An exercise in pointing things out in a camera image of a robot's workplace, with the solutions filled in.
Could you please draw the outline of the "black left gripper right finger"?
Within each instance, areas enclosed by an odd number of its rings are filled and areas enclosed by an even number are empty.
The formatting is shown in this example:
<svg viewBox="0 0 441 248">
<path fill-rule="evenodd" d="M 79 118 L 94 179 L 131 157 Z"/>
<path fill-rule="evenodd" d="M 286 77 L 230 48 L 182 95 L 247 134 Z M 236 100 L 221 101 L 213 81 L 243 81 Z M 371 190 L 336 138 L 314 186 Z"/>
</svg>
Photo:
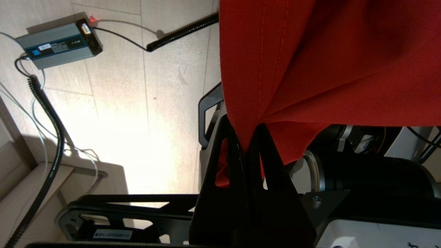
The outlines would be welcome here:
<svg viewBox="0 0 441 248">
<path fill-rule="evenodd" d="M 262 246 L 312 246 L 316 230 L 265 124 L 249 146 L 252 238 Z"/>
</svg>

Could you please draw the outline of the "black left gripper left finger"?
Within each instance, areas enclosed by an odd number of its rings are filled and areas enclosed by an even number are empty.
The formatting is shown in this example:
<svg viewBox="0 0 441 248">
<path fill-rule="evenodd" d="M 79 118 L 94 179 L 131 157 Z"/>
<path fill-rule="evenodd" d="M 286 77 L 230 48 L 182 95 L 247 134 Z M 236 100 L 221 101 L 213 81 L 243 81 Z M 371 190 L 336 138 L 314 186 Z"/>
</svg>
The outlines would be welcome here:
<svg viewBox="0 0 441 248">
<path fill-rule="evenodd" d="M 234 233 L 249 224 L 247 158 L 227 116 L 220 118 L 189 226 L 189 243 L 231 246 Z M 216 185 L 219 160 L 226 159 L 229 187 Z"/>
</svg>

